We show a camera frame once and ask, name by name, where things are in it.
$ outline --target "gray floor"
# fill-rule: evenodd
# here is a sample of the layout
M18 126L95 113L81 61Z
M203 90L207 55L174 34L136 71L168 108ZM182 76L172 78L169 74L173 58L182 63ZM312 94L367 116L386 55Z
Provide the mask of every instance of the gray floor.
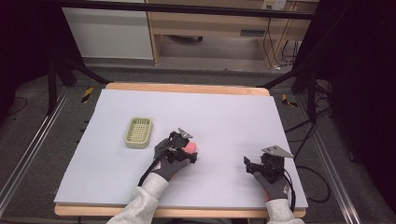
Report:
M109 68L117 64L118 68ZM287 72L288 67L280 70L265 68L261 53L254 40L232 38L204 38L203 42L176 36L166 37L163 42L162 57L156 66L141 65L137 62L108 62L93 67L97 74L119 81L193 83L213 85L255 86L264 84ZM282 104L282 93L290 93L292 80L271 89L285 130L304 121L302 107ZM87 87L94 86L94 92L86 104L80 99ZM64 108L51 127L45 141L35 155L23 180L16 189L11 201L2 214L3 220L17 220L27 223L73 223L75 217L57 217L53 213L53 190L59 186L67 164L71 160L78 139L83 135L94 110L102 86L78 75L78 84L69 90ZM15 104L10 111L20 112L8 116L0 124L0 188L17 166L24 150L39 128L47 110L47 83L44 77L21 85L17 91ZM326 108L325 101L318 103L318 110ZM306 135L308 127L287 134L293 153ZM342 136L328 114L318 119L317 132L326 146L332 161L342 178L362 223L396 223L396 216L386 206L376 191L370 177L361 164L350 162L348 150ZM311 137L296 161L326 176L318 157L314 139ZM326 196L325 185L315 175L300 170L304 189L314 199ZM309 208L304 221L307 223L345 223L337 199L332 196L326 203L308 201ZM104 222L108 217L84 218L83 222ZM166 220L155 219L154 223Z

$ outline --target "green basket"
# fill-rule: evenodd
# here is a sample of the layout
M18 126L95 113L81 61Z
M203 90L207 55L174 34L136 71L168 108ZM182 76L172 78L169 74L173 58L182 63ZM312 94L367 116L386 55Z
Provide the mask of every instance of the green basket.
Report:
M147 118L132 118L125 134L125 144L131 148L145 148L149 145L152 122Z

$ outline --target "gloved hand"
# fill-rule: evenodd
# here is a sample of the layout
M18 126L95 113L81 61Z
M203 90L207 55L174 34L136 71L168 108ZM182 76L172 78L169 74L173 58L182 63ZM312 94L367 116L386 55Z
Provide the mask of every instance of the gloved hand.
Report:
M255 172L253 176L262 185L267 202L275 199L288 199L290 187L283 176L274 184L270 184L260 172Z
M168 139L165 138L155 147L155 157L160 156L164 150L166 150ZM156 166L151 170L152 173L162 176L166 181L170 181L172 176L177 173L180 169L188 166L190 164L190 160L186 159L184 161L174 161L171 164L166 155L160 159L160 161L156 164Z

